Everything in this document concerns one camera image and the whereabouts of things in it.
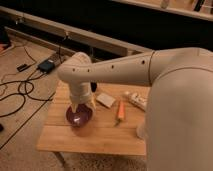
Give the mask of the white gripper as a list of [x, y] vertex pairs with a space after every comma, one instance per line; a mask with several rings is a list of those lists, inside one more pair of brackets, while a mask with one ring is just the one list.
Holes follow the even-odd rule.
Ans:
[[[89, 83], [71, 83], [69, 85], [72, 113], [76, 113], [78, 104], [88, 102], [92, 97], [91, 85]], [[89, 107], [96, 110], [94, 99], [89, 101]]]

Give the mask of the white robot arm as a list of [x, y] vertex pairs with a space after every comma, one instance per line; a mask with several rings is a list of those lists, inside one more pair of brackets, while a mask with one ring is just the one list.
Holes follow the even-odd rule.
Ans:
[[91, 99], [90, 84], [148, 86], [148, 171], [213, 171], [213, 51], [157, 50], [93, 63], [82, 52], [58, 69], [74, 107]]

